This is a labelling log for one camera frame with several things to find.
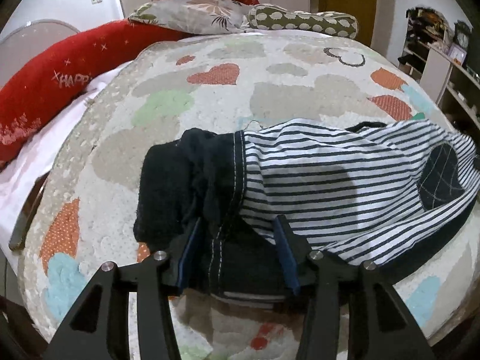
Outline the white shelf unit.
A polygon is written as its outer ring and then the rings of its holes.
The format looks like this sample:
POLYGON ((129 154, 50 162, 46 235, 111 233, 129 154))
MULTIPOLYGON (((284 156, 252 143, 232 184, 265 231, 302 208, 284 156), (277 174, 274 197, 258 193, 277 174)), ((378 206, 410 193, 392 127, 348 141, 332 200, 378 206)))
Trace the white shelf unit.
POLYGON ((465 62, 458 66, 448 57, 455 24, 427 7, 406 11, 407 32, 399 67, 423 88, 452 126, 479 138, 479 74, 465 62))

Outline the olive dotted bolster pillow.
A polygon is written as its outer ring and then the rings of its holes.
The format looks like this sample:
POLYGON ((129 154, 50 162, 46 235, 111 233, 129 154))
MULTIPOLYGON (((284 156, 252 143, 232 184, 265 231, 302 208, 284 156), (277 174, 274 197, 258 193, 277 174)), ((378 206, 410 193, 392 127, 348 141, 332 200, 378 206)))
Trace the olive dotted bolster pillow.
POLYGON ((337 11, 311 13, 287 10, 272 4, 253 6, 247 14, 247 22, 253 29, 299 29, 351 39, 355 39, 359 32, 357 19, 347 13, 337 11))

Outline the grey floral pillow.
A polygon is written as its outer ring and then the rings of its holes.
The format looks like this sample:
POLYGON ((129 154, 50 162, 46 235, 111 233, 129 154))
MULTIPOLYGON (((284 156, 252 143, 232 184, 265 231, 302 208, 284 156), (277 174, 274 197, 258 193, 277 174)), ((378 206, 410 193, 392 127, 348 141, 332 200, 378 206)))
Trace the grey floral pillow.
POLYGON ((155 0, 137 8, 130 21, 194 35, 242 33, 251 6, 234 0, 155 0))

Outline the small photo frame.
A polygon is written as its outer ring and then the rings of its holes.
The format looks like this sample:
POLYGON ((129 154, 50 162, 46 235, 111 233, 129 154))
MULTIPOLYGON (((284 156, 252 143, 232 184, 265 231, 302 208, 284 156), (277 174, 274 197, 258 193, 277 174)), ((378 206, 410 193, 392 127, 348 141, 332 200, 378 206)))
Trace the small photo frame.
POLYGON ((458 66, 465 62, 467 51, 453 42, 448 51, 448 57, 458 66))

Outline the white bed sheet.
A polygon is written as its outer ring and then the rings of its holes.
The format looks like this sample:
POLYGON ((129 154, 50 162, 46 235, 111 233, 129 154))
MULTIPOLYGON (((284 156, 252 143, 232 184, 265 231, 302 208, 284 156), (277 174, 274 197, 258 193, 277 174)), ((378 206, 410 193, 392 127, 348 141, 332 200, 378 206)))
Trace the white bed sheet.
POLYGON ((1 251, 14 272, 18 271, 20 253, 10 250, 9 241, 35 182, 52 169, 62 144, 86 112, 89 103, 127 65, 122 63, 94 78, 85 92, 29 139, 18 156, 1 171, 1 251))

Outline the heart patterned quilt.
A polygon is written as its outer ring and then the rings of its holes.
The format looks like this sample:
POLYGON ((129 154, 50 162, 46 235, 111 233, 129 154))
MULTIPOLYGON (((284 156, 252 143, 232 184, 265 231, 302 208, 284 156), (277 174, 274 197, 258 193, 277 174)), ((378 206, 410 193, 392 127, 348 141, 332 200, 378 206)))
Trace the heart patterned quilt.
POLYGON ((333 184, 306 175, 301 200, 264 195, 294 192, 291 179, 248 176, 241 203, 247 222, 266 237, 273 207, 316 248, 380 263, 433 239, 426 228, 392 228, 397 218, 423 219, 393 146, 412 135, 422 146, 442 138, 461 153, 470 146, 412 77, 357 41, 285 30, 149 46, 89 103, 47 179, 19 263, 24 305, 43 337, 52 339, 102 263, 143 259, 134 219, 151 146, 190 128, 242 131, 249 167, 259 170, 278 161, 257 136, 271 127, 304 162, 322 141, 340 144, 352 162, 374 153, 376 175, 368 177, 365 166, 335 173, 333 184))

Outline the navy striped child pants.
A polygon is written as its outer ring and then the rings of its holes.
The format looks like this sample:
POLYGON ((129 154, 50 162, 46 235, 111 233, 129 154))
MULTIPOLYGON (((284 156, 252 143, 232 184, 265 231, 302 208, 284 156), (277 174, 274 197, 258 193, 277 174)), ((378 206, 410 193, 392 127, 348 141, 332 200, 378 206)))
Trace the navy striped child pants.
POLYGON ((183 284, 224 299, 270 303, 289 294, 278 216, 313 249, 352 266, 373 261, 397 283, 463 227, 479 191, 478 159, 471 137, 427 119, 191 128, 148 150, 133 234, 155 252, 196 228, 183 284))

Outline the long red pillow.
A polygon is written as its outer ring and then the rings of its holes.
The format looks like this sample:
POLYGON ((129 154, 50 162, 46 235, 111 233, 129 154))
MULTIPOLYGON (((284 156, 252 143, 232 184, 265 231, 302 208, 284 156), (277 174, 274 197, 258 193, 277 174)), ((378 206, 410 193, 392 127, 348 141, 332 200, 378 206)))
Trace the long red pillow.
POLYGON ((1 166, 95 77, 135 59, 151 44, 187 37, 123 19, 67 37, 32 58, 1 88, 1 166))

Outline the rounded beige headboard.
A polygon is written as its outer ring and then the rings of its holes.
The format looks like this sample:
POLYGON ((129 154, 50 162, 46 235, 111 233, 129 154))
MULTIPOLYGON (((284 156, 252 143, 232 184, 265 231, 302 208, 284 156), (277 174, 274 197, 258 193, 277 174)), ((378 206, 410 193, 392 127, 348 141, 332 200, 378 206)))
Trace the rounded beige headboard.
POLYGON ((29 21, 12 31, 1 40, 0 45, 1 87, 30 59, 53 44, 78 33, 80 31, 71 24, 56 19, 29 21))

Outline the black mantel clock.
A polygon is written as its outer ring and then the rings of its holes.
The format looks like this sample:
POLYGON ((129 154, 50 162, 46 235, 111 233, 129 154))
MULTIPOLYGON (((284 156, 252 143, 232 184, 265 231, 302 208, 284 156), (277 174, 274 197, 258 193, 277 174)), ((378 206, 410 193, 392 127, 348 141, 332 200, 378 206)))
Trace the black mantel clock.
POLYGON ((472 34, 471 28, 464 21, 458 20, 455 23, 454 42, 463 50, 467 50, 472 34))

